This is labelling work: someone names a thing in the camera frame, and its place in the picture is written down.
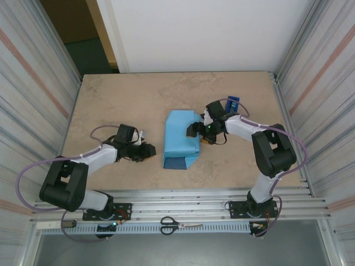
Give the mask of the blue cloth sheet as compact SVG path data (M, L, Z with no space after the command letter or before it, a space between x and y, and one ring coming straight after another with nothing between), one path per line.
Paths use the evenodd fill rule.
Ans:
M172 110L165 121L163 168L187 170L200 155L200 139L187 137L187 128L200 121L192 110Z

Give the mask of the blue tape dispenser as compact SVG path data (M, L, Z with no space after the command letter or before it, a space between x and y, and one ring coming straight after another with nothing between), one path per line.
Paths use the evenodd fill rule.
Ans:
M228 96L225 106L227 113L238 112L240 98L236 96Z

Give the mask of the black connector module with led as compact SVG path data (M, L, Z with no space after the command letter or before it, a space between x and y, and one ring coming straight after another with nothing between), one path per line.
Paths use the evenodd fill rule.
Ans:
M116 232L118 227L122 224L122 221L113 222L107 225L99 224L97 226L97 233L95 236L98 239L108 239L114 235L113 233Z

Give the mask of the brown wooden door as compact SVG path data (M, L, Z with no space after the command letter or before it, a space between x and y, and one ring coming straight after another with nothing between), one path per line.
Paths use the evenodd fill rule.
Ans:
M98 0L39 0L83 73L118 73Z

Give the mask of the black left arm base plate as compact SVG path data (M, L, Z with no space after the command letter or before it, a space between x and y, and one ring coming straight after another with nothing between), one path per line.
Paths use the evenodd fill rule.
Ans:
M131 220L131 203L112 203L107 205L102 211L87 209L84 211L82 220L84 221L122 221Z

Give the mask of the aluminium rail frame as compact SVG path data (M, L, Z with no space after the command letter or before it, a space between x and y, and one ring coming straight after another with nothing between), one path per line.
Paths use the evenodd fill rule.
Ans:
M180 221L221 221L230 219L227 201L244 201L248 189L108 191L115 202L132 203L131 221L157 222L163 216ZM329 219L324 198L311 195L308 187L279 187L281 220Z

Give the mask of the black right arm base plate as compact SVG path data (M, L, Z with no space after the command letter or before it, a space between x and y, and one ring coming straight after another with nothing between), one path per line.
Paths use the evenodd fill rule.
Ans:
M253 203L251 201L231 201L228 203L230 218L246 219L246 218L266 218L267 214L271 218L275 218L278 213L278 206L275 201L264 203Z

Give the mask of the black handled scissors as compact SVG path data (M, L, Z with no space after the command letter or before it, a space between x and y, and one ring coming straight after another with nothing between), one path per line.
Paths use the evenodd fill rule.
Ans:
M195 227L201 227L203 226L202 223L191 223L191 222L187 222L187 223L181 223L176 221L175 219L173 219L170 216L165 216L160 220L160 232L165 235L165 236L169 236L171 234L173 234L175 231L180 230L180 229L184 229L184 228L195 228Z

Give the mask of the white door frame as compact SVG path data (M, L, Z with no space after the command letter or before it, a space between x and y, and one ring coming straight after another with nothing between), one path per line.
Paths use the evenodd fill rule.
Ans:
M116 65L120 73L130 73L128 59L114 12L113 0L96 0L96 2L101 16L98 32L104 42L103 47L108 56L108 61L112 66Z

